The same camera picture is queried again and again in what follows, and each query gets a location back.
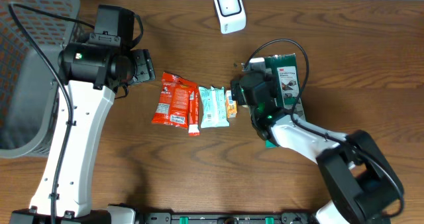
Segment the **small orange box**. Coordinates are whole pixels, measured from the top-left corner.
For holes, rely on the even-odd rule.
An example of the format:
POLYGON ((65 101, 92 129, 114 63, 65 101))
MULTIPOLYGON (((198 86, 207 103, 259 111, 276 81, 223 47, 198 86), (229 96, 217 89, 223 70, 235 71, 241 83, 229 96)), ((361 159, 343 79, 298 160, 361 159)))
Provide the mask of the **small orange box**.
POLYGON ((225 92, 227 118, 235 118, 237 116, 237 103, 233 100, 231 90, 225 92))

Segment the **light teal snack pack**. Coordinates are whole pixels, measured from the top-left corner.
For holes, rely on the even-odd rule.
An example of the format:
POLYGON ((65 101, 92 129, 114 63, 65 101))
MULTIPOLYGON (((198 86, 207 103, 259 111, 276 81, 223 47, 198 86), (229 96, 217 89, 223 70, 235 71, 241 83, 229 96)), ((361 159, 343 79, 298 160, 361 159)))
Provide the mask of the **light teal snack pack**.
POLYGON ((201 128, 228 127, 225 88, 199 87, 199 94, 203 105, 201 128))

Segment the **red snack bag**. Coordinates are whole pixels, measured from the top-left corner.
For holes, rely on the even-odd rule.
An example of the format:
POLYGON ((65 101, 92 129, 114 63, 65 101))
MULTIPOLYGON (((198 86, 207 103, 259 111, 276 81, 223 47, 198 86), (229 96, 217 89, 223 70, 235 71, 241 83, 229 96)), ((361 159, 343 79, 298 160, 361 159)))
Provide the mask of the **red snack bag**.
POLYGON ((195 82, 164 72, 160 99, 152 123, 188 129, 189 98, 196 87, 195 82))

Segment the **green white wipes pack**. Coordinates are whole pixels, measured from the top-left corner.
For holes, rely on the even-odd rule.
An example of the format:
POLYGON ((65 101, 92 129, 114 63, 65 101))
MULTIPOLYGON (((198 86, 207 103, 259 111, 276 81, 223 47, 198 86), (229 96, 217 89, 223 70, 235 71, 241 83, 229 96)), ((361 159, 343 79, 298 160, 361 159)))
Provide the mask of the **green white wipes pack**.
POLYGON ((273 55, 264 57, 266 72, 271 72, 277 81, 276 105, 291 109, 299 93, 299 78, 295 54, 273 55))

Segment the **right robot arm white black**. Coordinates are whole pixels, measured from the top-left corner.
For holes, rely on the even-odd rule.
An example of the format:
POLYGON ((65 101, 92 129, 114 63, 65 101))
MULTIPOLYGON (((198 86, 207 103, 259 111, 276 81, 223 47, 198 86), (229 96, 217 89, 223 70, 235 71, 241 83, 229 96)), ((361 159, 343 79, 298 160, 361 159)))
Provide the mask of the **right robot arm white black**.
POLYGON ((233 99, 247 105, 263 140, 316 163, 331 200, 314 223, 387 223, 405 209, 403 185, 369 133, 334 133, 278 107, 275 79, 247 74, 231 82, 233 99))

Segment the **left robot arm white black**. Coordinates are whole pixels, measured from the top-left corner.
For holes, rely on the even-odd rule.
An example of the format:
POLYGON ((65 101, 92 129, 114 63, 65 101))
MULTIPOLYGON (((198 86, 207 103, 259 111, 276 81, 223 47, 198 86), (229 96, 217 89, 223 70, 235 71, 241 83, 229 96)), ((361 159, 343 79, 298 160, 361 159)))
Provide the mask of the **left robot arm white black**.
POLYGON ((94 210, 93 167, 99 140, 119 86, 154 80, 147 49, 71 43, 59 53, 65 92, 42 180, 30 206, 13 211, 11 223, 143 223, 125 204, 94 210))

